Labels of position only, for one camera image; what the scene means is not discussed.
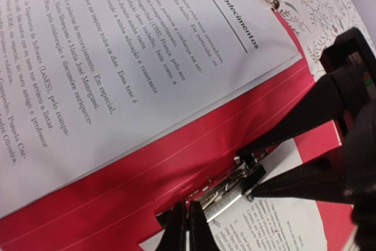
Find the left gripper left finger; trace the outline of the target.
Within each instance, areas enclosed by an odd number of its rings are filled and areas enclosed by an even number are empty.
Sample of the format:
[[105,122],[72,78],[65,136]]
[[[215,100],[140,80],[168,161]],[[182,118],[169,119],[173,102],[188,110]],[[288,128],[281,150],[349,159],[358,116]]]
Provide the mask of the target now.
[[156,250],[186,250],[186,233],[187,207],[184,202],[177,202],[172,209],[171,217]]

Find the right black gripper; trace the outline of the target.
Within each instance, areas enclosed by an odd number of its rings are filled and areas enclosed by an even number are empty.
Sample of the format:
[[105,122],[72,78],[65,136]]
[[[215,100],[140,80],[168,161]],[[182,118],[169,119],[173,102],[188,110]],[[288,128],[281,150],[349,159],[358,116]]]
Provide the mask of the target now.
[[352,204],[354,243],[360,250],[375,250],[375,55],[352,27],[325,48],[320,61],[327,74],[236,155],[251,155],[337,119],[344,162],[320,156],[257,185],[250,196]]

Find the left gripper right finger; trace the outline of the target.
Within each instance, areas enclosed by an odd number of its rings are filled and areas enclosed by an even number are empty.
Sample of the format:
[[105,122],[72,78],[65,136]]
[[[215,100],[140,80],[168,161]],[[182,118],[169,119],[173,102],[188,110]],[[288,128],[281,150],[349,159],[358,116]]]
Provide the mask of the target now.
[[219,251],[213,234],[207,223],[200,202],[190,202],[188,211],[189,250]]

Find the separate printed paper sheet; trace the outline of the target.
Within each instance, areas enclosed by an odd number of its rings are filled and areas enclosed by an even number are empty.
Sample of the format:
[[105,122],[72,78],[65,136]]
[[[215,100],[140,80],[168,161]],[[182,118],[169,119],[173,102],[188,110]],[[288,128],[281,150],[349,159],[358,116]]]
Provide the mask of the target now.
[[238,198],[209,227],[220,250],[327,250],[313,200]]

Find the red file folder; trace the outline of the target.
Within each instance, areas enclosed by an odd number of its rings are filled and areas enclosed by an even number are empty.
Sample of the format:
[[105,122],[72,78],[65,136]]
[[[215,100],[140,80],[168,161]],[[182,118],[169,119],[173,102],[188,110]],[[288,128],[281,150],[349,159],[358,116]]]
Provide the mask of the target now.
[[251,90],[25,207],[1,216],[2,250],[135,250],[160,230],[156,214],[233,167],[236,152],[273,127],[315,84],[300,59]]

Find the spine metal folder clip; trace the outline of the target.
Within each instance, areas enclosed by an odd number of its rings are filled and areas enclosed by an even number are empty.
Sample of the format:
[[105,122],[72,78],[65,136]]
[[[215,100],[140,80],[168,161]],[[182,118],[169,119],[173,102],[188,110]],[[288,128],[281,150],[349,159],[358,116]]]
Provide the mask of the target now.
[[201,204],[207,222],[223,214],[266,175],[261,161],[269,155],[269,149],[260,149],[248,156],[235,156],[234,167],[201,189],[191,193],[185,200]]

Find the printed white paper sheets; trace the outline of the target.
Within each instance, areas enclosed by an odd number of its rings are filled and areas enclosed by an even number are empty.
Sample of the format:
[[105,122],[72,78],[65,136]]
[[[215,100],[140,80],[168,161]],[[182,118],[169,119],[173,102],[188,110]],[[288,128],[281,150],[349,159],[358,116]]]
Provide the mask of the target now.
[[264,0],[1,0],[1,216],[300,57]]

